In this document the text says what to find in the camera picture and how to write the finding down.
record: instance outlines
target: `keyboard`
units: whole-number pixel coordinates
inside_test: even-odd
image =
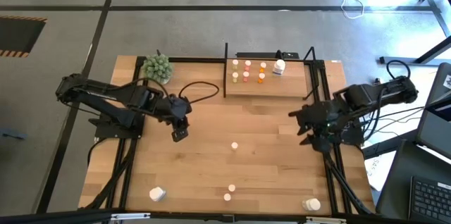
[[[451,224],[451,185],[412,177],[409,219]]]

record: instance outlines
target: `yellow black striped tape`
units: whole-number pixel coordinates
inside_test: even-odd
[[[28,57],[28,52],[0,50],[0,57],[26,58]]]
[[[25,16],[0,15],[0,18],[14,19],[14,20],[38,20],[38,21],[47,22],[47,18],[43,18],[43,17],[25,17]]]

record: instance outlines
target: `potted plant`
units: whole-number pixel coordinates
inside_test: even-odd
[[[169,82],[173,67],[169,63],[169,58],[161,54],[159,50],[156,50],[156,54],[148,55],[144,64],[142,65],[144,74],[161,84],[166,84]]]

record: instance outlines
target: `concrete floor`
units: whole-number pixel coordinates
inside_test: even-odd
[[[415,6],[417,0],[362,0],[366,6]],[[447,20],[446,0],[436,0]],[[342,0],[113,0],[113,5],[303,5],[339,6]],[[103,5],[104,0],[0,0],[0,5]],[[64,75],[82,70],[100,12],[0,12],[49,19],[28,58],[0,58],[0,125],[29,135],[0,141],[0,215],[31,213],[67,108],[54,91]],[[347,82],[388,79],[379,56],[420,56],[445,38],[431,12],[367,13],[348,20],[341,12],[110,12],[101,36],[92,79],[108,82],[117,55],[223,56],[238,51],[298,51],[315,46],[319,59],[341,60]],[[420,79],[435,68],[412,68]],[[402,69],[394,70],[403,73]],[[394,108],[386,109],[388,113]],[[87,150],[94,127],[79,113],[50,211],[74,210],[85,179]],[[375,135],[375,142],[392,137]]]

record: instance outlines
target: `floor mat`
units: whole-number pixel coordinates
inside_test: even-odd
[[[46,21],[46,18],[0,15],[0,57],[28,57]]]

